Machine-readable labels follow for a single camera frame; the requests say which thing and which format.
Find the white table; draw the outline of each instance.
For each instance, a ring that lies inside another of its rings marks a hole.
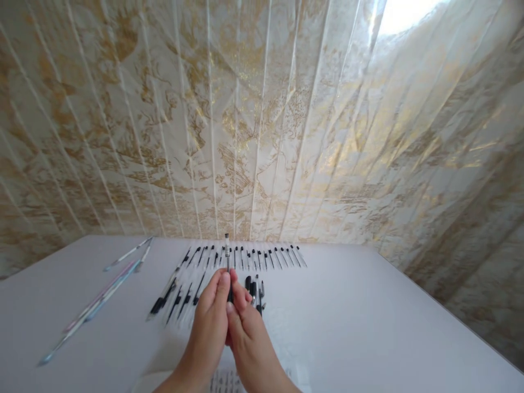
[[[175,367],[187,332],[145,321],[197,244],[174,239],[155,239],[142,271],[36,366],[124,263],[103,268],[141,240],[86,236],[0,283],[1,392],[126,392],[141,375]],[[282,360],[307,367],[312,391],[524,391],[517,369],[375,251],[301,250],[308,269],[263,274],[264,320]],[[229,349],[223,358],[232,360]]]

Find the fingernail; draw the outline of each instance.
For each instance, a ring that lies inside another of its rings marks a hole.
[[[235,310],[235,306],[233,306],[233,303],[228,302],[225,305],[225,312],[226,312],[227,315],[231,314],[234,310]]]
[[[229,279],[229,273],[227,272],[222,273],[222,275],[220,276],[221,283],[226,283],[228,279]]]

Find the hand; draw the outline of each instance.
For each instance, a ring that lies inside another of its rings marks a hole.
[[[173,373],[155,393],[202,391],[215,372],[228,333],[225,312],[231,278],[226,269],[215,272],[206,286],[195,310],[195,320],[182,359]],[[244,302],[251,295],[243,292]]]
[[[249,393],[300,392],[280,365],[262,316],[247,301],[235,270],[230,274],[235,304],[227,303],[228,345],[244,388]]]

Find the gold marble pattern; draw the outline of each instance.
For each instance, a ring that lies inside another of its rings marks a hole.
[[[3,2],[0,276],[86,234],[365,244],[524,369],[524,5],[408,3]]]

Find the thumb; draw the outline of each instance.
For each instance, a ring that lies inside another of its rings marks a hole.
[[[231,333],[231,339],[236,341],[238,337],[241,337],[244,333],[242,321],[240,315],[237,312],[233,303],[228,302],[225,306],[225,311],[228,314],[228,325],[229,332]]]
[[[229,288],[231,286],[230,283],[231,277],[229,276],[229,273],[222,273],[220,281],[218,282],[217,294],[215,296],[215,304],[221,310],[224,310],[225,304],[228,301]]]

